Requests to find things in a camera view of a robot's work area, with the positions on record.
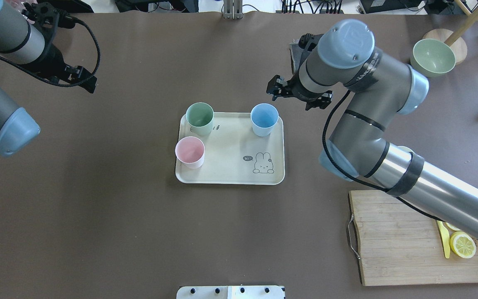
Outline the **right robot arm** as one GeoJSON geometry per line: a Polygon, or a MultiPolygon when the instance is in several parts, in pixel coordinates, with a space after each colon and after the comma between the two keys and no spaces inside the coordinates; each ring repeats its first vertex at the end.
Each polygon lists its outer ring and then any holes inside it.
{"type": "Polygon", "coordinates": [[[325,109],[331,86],[342,83],[354,93],[330,137],[322,136],[322,165],[349,181],[369,178],[364,185],[478,240],[478,189],[383,137],[396,114],[412,113],[425,100],[428,79],[379,49],[373,32],[356,19],[312,35],[303,51],[307,57],[290,80],[275,75],[269,81],[273,100],[294,97],[306,110],[325,109]]]}

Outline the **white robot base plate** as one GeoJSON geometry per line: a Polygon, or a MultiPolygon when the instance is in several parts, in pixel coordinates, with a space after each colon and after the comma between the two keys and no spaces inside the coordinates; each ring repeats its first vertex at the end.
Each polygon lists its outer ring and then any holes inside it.
{"type": "Polygon", "coordinates": [[[228,285],[180,287],[177,299],[286,299],[284,286],[228,285]]]}

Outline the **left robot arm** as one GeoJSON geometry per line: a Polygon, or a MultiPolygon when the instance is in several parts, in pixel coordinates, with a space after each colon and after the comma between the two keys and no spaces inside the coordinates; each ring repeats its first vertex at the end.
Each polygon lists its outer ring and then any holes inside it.
{"type": "MultiPolygon", "coordinates": [[[[48,2],[25,3],[18,12],[5,0],[0,0],[0,61],[21,70],[34,79],[52,86],[82,87],[94,93],[101,52],[89,25],[48,2]],[[54,45],[59,28],[75,25],[87,29],[97,50],[94,70],[70,66],[54,45]]],[[[17,104],[0,87],[0,156],[9,157],[23,149],[41,129],[27,110],[17,104]]]]}

